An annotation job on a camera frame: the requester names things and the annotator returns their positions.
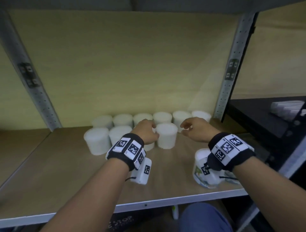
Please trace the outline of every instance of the forearm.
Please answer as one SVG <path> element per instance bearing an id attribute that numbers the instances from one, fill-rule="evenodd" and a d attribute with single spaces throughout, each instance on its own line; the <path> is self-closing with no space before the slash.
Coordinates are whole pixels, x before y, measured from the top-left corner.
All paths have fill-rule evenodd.
<path id="1" fill-rule="evenodd" d="M 255 157 L 234 167 L 233 173 L 276 232 L 305 230 L 305 190 Z"/>
<path id="2" fill-rule="evenodd" d="M 129 172 L 119 159 L 109 159 L 41 230 L 103 231 L 114 212 Z"/>

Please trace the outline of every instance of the yellow wall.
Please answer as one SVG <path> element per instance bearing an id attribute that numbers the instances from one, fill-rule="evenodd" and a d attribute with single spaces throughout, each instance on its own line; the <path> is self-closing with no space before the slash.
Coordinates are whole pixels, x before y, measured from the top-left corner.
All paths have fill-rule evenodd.
<path id="1" fill-rule="evenodd" d="M 46 128 L 0 45 L 0 130 Z"/>
<path id="2" fill-rule="evenodd" d="M 306 2 L 259 13 L 232 99 L 306 95 Z"/>
<path id="3" fill-rule="evenodd" d="M 239 16 L 14 10 L 64 127 L 101 114 L 213 113 Z"/>

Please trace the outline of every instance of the blue jeans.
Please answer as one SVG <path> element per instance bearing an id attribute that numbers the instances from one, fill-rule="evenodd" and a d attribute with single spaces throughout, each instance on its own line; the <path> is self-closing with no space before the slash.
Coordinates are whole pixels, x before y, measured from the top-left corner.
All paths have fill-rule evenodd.
<path id="1" fill-rule="evenodd" d="M 179 219 L 180 232 L 233 232 L 229 222 L 212 205 L 189 205 Z"/>

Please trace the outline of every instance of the person's right arm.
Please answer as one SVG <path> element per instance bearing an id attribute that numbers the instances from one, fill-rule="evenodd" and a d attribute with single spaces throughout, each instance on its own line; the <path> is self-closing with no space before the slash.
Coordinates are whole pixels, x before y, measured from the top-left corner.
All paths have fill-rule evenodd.
<path id="1" fill-rule="evenodd" d="M 186 119 L 181 127 L 189 128 L 183 135 L 199 142 L 208 143 L 220 133 L 201 118 Z M 255 157 L 235 166 L 233 173 L 276 232 L 305 231 L 305 190 Z"/>

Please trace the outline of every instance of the person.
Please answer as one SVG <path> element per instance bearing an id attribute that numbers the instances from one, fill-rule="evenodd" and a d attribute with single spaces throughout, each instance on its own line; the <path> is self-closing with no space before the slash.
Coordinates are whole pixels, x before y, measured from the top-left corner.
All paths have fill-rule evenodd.
<path id="1" fill-rule="evenodd" d="M 152 127 L 155 128 L 155 124 L 145 119 L 131 133 L 140 137 L 144 144 L 151 144 L 159 137 L 153 133 Z M 194 141 L 209 143 L 210 148 L 215 145 L 211 144 L 213 140 L 223 137 L 219 130 L 201 118 L 188 118 L 181 127 L 185 129 L 182 130 L 183 135 Z M 276 232 L 305 231 L 306 191 L 250 155 L 249 149 L 245 151 L 246 154 L 236 163 L 232 162 L 233 158 L 228 162 L 232 164 L 223 163 L 223 168 L 233 171 Z M 129 170 L 123 160 L 109 158 L 41 231 L 91 232 L 106 229 Z M 226 219 L 205 203 L 190 205 L 183 212 L 180 230 L 232 231 Z"/>

